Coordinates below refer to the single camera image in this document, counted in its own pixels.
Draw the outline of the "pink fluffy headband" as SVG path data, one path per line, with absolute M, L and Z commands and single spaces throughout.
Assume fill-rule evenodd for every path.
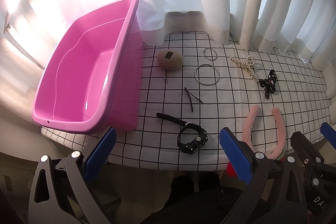
M 251 107 L 242 130 L 242 141 L 247 143 L 253 152 L 255 152 L 255 149 L 252 145 L 252 127 L 254 125 L 258 111 L 259 107 L 257 105 L 253 105 Z M 284 151 L 286 143 L 286 127 L 280 109 L 277 107 L 273 107 L 271 112 L 277 125 L 277 145 L 267 156 L 267 158 L 277 160 L 280 159 L 280 156 Z

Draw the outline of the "black wrist watch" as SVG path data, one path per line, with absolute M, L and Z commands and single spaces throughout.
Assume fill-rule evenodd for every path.
M 182 153 L 195 154 L 208 142 L 207 132 L 202 126 L 163 113 L 156 113 L 156 116 L 180 127 L 177 146 Z

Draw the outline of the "black polka dot bow clip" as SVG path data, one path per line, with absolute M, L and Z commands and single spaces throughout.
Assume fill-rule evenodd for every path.
M 271 69 L 266 79 L 259 79 L 259 85 L 264 89 L 264 96 L 268 100 L 269 95 L 276 91 L 277 76 L 276 72 Z

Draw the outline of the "pearl hair claw clip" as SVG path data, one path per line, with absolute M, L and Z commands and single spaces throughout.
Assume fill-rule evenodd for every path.
M 252 78 L 252 80 L 254 80 L 256 83 L 259 82 L 259 79 L 257 78 L 253 68 L 256 62 L 254 56 L 249 55 L 245 60 L 240 60 L 237 57 L 230 57 L 230 60 L 238 67 L 240 67 L 242 70 L 246 71 L 246 73 Z

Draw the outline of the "black hair pins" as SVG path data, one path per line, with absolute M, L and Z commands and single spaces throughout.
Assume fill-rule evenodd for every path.
M 193 106 L 193 98 L 195 98 L 200 104 L 204 104 L 204 102 L 196 97 L 193 93 L 191 93 L 187 87 L 184 87 L 184 91 L 186 92 L 188 98 L 189 98 L 189 102 L 190 102 L 190 108 L 191 108 L 191 112 L 193 113 L 194 112 L 194 106 Z

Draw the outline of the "large silver bangle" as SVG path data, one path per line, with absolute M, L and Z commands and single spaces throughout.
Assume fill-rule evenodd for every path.
M 211 64 L 201 64 L 195 68 L 194 77 L 200 85 L 213 86 L 219 82 L 221 75 L 215 66 Z

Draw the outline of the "beige fluffy hair clip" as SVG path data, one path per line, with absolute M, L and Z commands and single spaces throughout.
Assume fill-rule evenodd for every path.
M 157 55 L 159 66 L 168 71 L 176 71 L 183 65 L 183 55 L 175 50 L 163 50 Z

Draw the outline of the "white black grid bedsheet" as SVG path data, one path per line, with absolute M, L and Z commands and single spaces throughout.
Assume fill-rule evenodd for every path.
M 158 170 L 220 170 L 228 159 L 219 144 L 219 132 L 228 127 L 241 138 L 243 124 L 253 105 L 259 112 L 252 127 L 255 150 L 269 154 L 277 145 L 277 125 L 272 108 L 280 109 L 286 133 L 302 132 L 311 142 L 322 139 L 320 125 L 330 121 L 330 100 L 321 71 L 302 60 L 294 49 L 282 53 L 272 48 L 268 53 L 245 51 L 234 38 L 220 46 L 201 32 L 169 34 L 162 49 L 172 48 L 184 57 L 181 69 L 168 73 L 157 63 L 159 47 L 145 46 L 139 98 L 138 125 L 132 132 L 119 132 L 109 162 L 136 168 Z M 230 57 L 245 60 L 254 56 L 253 66 L 258 79 L 266 79 L 269 71 L 276 72 L 276 91 L 267 100 L 264 89 Z M 198 65 L 211 64 L 220 72 L 216 85 L 200 85 L 194 70 Z M 200 98 L 193 98 L 191 112 L 184 87 Z M 174 116 L 202 126 L 208 142 L 195 154 L 182 153 L 177 146 L 180 127 L 157 118 L 156 113 Z

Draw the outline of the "pink plastic tub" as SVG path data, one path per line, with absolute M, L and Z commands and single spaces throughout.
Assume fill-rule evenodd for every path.
M 138 0 L 119 0 L 72 23 L 39 82 L 34 122 L 77 134 L 136 128 L 143 64 L 137 8 Z

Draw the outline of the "small silver hair pin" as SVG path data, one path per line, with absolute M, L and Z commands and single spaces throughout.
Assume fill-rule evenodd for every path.
M 167 84 L 168 70 L 165 71 L 164 83 Z

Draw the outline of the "window frame bar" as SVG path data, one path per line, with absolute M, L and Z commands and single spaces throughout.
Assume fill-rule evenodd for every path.
M 5 34 L 8 36 L 9 41 L 15 48 L 22 53 L 25 57 L 27 57 L 30 61 L 32 61 L 35 65 L 37 65 L 41 70 L 44 70 L 45 67 L 38 62 L 32 55 L 28 52 L 27 47 L 24 45 L 24 42 L 18 34 L 17 30 L 11 25 L 8 24 L 5 28 Z

